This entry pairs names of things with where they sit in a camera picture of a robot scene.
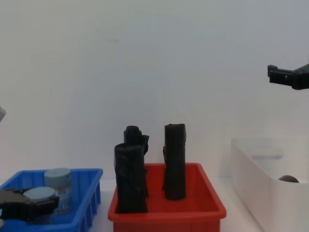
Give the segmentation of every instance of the black cylindrical object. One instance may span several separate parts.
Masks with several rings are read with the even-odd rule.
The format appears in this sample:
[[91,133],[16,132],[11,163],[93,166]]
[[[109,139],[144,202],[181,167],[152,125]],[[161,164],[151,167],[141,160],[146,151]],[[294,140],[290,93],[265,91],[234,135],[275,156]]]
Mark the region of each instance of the black cylindrical object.
[[115,147],[119,213],[146,213],[144,149],[141,145]]
[[[148,140],[149,140],[149,136],[142,135],[139,127],[137,126],[127,126],[126,130],[124,131],[124,143],[129,144],[129,145],[141,145],[144,149],[144,155],[148,151]],[[148,197],[146,176],[144,179],[144,188],[146,191],[146,196]]]
[[166,164],[163,190],[168,200],[185,198],[185,141],[184,124],[165,126],[165,146],[163,148]]

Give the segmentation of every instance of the white wall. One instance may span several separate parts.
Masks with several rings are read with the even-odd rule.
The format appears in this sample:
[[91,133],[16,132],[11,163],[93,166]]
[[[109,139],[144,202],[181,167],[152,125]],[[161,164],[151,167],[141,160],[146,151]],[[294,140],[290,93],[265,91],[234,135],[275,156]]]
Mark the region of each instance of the white wall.
[[309,90],[268,83],[267,65],[309,54],[307,0],[0,1],[0,177],[101,167],[126,125],[187,126],[187,161],[229,175],[233,137],[308,135]]

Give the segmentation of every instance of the red bin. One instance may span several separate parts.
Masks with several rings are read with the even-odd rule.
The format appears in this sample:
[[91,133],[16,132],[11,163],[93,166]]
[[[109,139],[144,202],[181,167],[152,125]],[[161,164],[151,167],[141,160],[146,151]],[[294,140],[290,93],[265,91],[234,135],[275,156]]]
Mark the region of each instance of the red bin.
[[198,163],[186,163],[186,198],[165,199],[165,164],[145,164],[148,213],[119,214],[117,188],[108,212],[114,232],[219,232],[226,209]]

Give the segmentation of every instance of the blue plastic tray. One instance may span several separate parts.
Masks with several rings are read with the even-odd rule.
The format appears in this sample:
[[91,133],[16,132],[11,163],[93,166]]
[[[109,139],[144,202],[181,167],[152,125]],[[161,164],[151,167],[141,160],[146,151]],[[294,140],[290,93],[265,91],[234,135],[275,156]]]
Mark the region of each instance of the blue plastic tray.
[[[7,180],[0,189],[27,189],[44,186],[46,170],[20,171]],[[73,211],[56,217],[53,225],[29,225],[18,220],[6,220],[1,232],[87,232],[97,213],[102,169],[72,169]]]

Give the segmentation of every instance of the gray jar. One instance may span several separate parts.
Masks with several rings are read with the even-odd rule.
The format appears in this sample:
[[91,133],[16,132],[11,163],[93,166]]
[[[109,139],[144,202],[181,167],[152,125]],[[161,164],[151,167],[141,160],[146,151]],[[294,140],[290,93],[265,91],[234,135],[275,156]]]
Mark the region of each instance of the gray jar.
[[[48,199],[54,197],[55,195],[56,191],[50,187],[37,187],[24,192],[24,196],[37,202],[47,201]],[[55,214],[40,216],[34,219],[34,221],[31,222],[30,224],[33,225],[53,224],[55,220],[54,216]]]
[[56,168],[44,173],[45,185],[56,191],[59,196],[59,205],[56,215],[69,214],[72,211],[72,186],[71,170],[68,168]]

